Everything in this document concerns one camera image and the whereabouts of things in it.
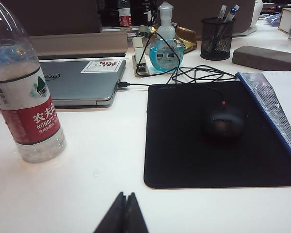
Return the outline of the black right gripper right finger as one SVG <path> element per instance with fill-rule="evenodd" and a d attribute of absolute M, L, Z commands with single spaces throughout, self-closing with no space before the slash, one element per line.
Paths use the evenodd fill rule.
<path fill-rule="evenodd" d="M 147 233 L 148 229 L 143 218 L 138 200 L 132 192 L 126 205 L 126 232 L 127 233 Z"/>

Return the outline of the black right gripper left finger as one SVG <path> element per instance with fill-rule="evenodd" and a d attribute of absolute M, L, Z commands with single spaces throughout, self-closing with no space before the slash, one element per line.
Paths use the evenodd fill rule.
<path fill-rule="evenodd" d="M 94 230 L 95 233 L 127 233 L 127 198 L 120 192 Z"/>

